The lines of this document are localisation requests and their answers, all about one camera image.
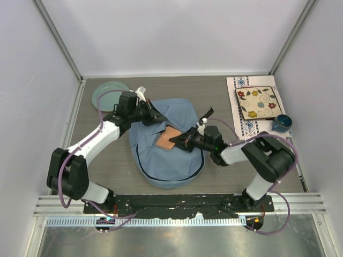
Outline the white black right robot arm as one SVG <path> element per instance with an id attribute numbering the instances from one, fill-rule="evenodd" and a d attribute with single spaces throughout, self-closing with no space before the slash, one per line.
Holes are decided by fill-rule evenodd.
<path id="1" fill-rule="evenodd" d="M 224 142 L 216 126 L 204 128 L 203 133 L 193 127 L 169 141 L 187 152 L 195 148 L 207 151 L 212 161 L 222 167 L 244 161 L 251 163 L 257 175 L 243 190 L 235 209 L 255 211 L 270 188 L 296 164 L 295 151 L 267 132 L 260 133 L 248 142 L 229 145 Z"/>

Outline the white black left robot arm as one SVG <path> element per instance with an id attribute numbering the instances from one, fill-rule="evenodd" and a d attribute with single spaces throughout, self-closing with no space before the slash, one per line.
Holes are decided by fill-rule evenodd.
<path id="1" fill-rule="evenodd" d="M 162 123 L 166 117 L 145 97 L 145 88 L 123 91 L 113 111 L 100 117 L 98 127 L 80 142 L 67 149 L 56 148 L 51 156 L 47 186 L 57 192 L 64 208 L 72 200 L 83 200 L 107 214 L 115 204 L 114 192 L 93 183 L 88 166 L 110 143 L 119 139 L 133 123 L 145 126 Z"/>

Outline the light blue student backpack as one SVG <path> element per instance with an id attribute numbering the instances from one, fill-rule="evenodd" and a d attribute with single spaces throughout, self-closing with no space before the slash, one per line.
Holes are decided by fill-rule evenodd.
<path id="1" fill-rule="evenodd" d="M 198 148 L 187 152 L 175 146 L 166 150 L 156 142 L 168 128 L 188 131 L 196 126 L 198 116 L 187 99 L 156 100 L 152 104 L 167 120 L 151 126 L 141 122 L 131 125 L 128 136 L 133 158 L 152 186 L 165 189 L 184 186 L 201 173 L 207 152 Z"/>

